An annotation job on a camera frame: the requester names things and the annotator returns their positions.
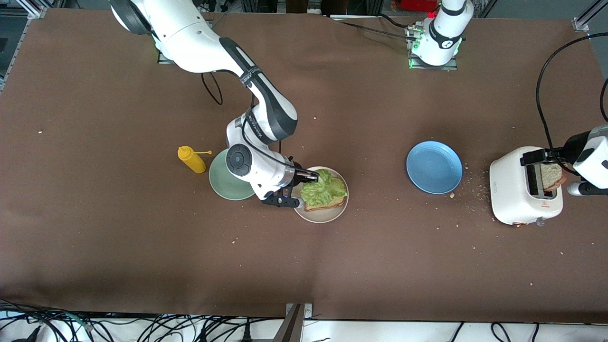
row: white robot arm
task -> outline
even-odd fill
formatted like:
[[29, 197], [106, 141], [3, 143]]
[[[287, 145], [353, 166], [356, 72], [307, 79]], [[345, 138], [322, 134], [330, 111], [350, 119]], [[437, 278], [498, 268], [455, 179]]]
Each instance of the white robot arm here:
[[251, 183], [266, 204], [298, 207], [291, 188], [316, 181], [269, 145], [292, 135], [297, 114], [262, 70], [233, 40], [217, 35], [191, 0], [110, 0], [114, 16], [136, 34], [150, 34], [156, 47], [180, 68], [195, 72], [224, 71], [237, 76], [258, 99], [226, 128], [226, 165], [237, 178]]
[[429, 65], [445, 65], [458, 52], [473, 9], [471, 0], [442, 0], [437, 16], [422, 22], [423, 34], [414, 44], [412, 53]]
[[554, 153], [546, 148], [524, 153], [520, 162], [522, 166], [569, 163], [581, 177], [569, 185], [570, 195], [608, 195], [608, 124], [570, 137]]

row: mustard bottle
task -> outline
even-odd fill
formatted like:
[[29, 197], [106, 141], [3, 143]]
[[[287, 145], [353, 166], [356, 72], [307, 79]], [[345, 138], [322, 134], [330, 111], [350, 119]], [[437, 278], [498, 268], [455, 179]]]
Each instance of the mustard bottle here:
[[207, 165], [202, 160], [201, 154], [211, 154], [211, 151], [206, 152], [194, 152], [190, 146], [180, 146], [178, 148], [178, 158], [183, 161], [184, 164], [188, 165], [192, 171], [196, 173], [203, 173], [207, 170]]

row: toast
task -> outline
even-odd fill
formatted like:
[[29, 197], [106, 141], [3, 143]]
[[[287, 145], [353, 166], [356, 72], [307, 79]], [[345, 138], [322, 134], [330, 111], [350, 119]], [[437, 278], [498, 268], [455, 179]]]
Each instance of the toast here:
[[328, 204], [324, 205], [324, 206], [309, 206], [308, 204], [306, 204], [304, 202], [304, 211], [315, 211], [315, 210], [322, 210], [322, 209], [331, 209], [331, 208], [337, 208], [339, 206], [343, 206], [344, 203], [346, 203], [346, 196], [339, 198], [336, 197], [334, 198], [331, 202], [329, 202]]
[[557, 190], [568, 180], [568, 174], [557, 164], [541, 164], [542, 188], [544, 191]]

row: blue plate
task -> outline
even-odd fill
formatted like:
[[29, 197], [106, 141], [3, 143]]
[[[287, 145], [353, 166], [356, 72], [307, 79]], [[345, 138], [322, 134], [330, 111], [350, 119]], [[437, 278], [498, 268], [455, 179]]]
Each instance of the blue plate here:
[[430, 194], [446, 194], [462, 180], [460, 158], [446, 144], [424, 141], [407, 155], [407, 175], [421, 190]]

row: lettuce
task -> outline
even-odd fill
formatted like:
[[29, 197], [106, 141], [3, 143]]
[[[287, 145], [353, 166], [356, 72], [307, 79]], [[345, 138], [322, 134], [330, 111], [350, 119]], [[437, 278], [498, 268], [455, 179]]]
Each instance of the lettuce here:
[[324, 206], [336, 197], [346, 196], [346, 188], [339, 178], [325, 169], [317, 170], [319, 180], [302, 186], [302, 199], [309, 206]]

